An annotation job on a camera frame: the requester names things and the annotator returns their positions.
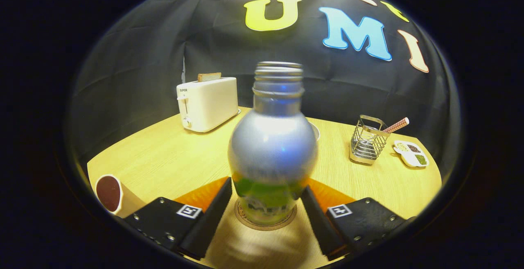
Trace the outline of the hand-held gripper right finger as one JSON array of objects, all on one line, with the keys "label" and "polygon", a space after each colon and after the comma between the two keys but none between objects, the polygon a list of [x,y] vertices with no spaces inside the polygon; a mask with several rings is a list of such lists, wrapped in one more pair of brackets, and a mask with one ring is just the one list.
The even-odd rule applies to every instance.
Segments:
[{"label": "hand-held gripper right finger", "polygon": [[368,252],[410,223],[371,197],[356,200],[311,178],[301,200],[321,252],[329,261]]}]

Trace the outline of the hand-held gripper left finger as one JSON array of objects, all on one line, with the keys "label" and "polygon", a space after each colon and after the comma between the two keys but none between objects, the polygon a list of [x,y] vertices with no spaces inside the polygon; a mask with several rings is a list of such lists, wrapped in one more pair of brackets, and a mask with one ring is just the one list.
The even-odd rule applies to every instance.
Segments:
[{"label": "hand-held gripper left finger", "polygon": [[232,178],[223,177],[174,200],[158,197],[124,218],[139,234],[166,250],[205,257],[232,196]]}]

